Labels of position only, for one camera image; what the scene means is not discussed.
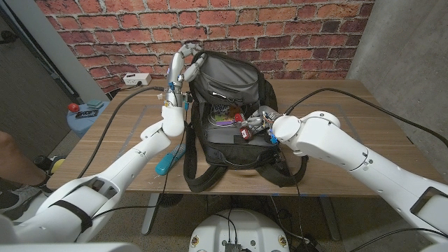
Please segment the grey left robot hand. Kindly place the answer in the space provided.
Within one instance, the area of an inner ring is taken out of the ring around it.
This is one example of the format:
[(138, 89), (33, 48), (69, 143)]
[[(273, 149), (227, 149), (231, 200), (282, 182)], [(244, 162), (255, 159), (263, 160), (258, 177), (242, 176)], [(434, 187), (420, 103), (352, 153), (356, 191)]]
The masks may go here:
[[(206, 54), (201, 53), (201, 51), (201, 46), (194, 43), (186, 43), (173, 55), (167, 72), (168, 88), (165, 103), (168, 106), (182, 106), (183, 95), (181, 89), (183, 82), (192, 81), (200, 72), (200, 68), (207, 58)], [(190, 55), (199, 55), (199, 58), (182, 72), (185, 65), (185, 58)]]

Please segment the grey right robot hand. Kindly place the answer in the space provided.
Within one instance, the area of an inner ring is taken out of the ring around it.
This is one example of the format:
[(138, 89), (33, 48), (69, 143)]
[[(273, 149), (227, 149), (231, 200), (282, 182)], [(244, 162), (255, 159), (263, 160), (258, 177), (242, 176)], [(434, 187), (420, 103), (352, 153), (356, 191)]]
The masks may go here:
[(260, 106), (248, 119), (241, 122), (243, 128), (247, 128), (251, 135), (269, 130), (274, 121), (281, 117), (281, 114), (269, 106)]

